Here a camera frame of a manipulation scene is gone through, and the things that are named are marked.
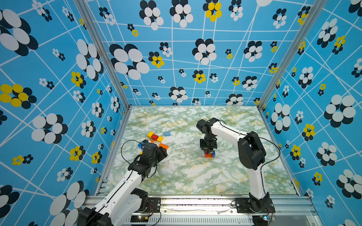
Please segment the orange lego plate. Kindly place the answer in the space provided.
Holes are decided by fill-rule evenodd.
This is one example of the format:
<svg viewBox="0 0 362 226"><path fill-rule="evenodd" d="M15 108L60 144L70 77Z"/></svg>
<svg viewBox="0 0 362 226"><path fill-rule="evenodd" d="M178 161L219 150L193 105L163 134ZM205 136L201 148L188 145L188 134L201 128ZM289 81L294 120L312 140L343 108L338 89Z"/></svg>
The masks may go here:
<svg viewBox="0 0 362 226"><path fill-rule="evenodd" d="M164 148L165 150L167 150L167 149L169 148L169 146L164 145L164 144L159 144L159 147L162 147L162 148Z"/></svg>

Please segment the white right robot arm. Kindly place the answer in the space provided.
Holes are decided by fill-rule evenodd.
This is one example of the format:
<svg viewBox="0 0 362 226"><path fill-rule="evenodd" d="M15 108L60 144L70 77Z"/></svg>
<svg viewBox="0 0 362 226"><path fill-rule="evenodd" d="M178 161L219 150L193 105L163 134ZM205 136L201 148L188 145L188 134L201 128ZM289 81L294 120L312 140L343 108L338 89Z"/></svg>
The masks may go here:
<svg viewBox="0 0 362 226"><path fill-rule="evenodd" d="M249 176L249 203L246 205L256 213L265 210L275 213L270 194L264 187L262 166L265 163L266 150L258 134L254 131L246 133L229 128L217 118L208 121L201 119L196 127L204 134L204 138L200 139L200 148L206 157L215 156L218 136L237 146L239 160L247 168Z"/></svg>

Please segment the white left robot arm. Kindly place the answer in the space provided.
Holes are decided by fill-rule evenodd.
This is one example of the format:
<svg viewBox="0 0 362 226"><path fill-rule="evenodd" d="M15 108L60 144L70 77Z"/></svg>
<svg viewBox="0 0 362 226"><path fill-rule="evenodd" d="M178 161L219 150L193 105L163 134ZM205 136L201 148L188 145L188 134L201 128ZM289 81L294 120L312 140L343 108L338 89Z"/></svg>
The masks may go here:
<svg viewBox="0 0 362 226"><path fill-rule="evenodd" d="M152 168L167 157L167 150L146 143L143 151L128 166L121 181L93 208L84 208L78 226L121 226L135 212L147 208L148 193L138 186L149 176Z"/></svg>

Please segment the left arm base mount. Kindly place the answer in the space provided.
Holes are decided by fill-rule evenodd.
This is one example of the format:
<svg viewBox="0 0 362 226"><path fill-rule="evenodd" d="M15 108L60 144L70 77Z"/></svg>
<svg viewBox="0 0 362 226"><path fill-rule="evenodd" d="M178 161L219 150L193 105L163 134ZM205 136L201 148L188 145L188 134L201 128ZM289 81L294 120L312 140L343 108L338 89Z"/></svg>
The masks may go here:
<svg viewBox="0 0 362 226"><path fill-rule="evenodd" d="M161 198L149 197L141 201L141 205L136 213L160 213Z"/></svg>

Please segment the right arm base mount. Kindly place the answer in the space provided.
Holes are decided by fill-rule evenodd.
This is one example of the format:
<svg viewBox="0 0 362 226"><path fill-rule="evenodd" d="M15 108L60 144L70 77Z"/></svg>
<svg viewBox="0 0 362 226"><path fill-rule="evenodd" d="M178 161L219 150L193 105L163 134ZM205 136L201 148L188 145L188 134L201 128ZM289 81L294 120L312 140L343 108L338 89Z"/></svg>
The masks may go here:
<svg viewBox="0 0 362 226"><path fill-rule="evenodd" d="M275 207L272 199L265 196L263 199L254 198L236 198L232 201L232 207L235 207L238 213L275 213Z"/></svg>

